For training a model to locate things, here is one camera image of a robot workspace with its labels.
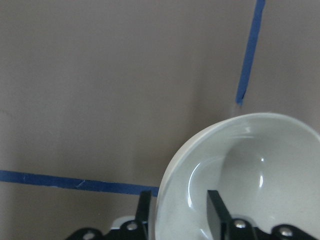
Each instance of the blue tape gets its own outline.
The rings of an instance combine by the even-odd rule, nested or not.
[[[244,97],[248,88],[249,78],[251,73],[252,64],[254,62],[254,56],[256,51],[256,46],[258,42],[262,14],[265,7],[265,0],[256,0],[253,20],[251,24],[250,34],[248,43],[246,45],[245,56],[242,65],[242,72],[240,76],[240,81],[238,84],[238,90],[236,92],[235,102],[242,105],[244,102]]]
[[[0,170],[0,181],[17,184],[47,186],[62,189],[75,189],[94,192],[139,195],[142,191],[152,191],[154,197],[158,196],[159,188],[156,186],[143,186],[126,183],[83,180],[68,177],[40,175],[16,171]]]

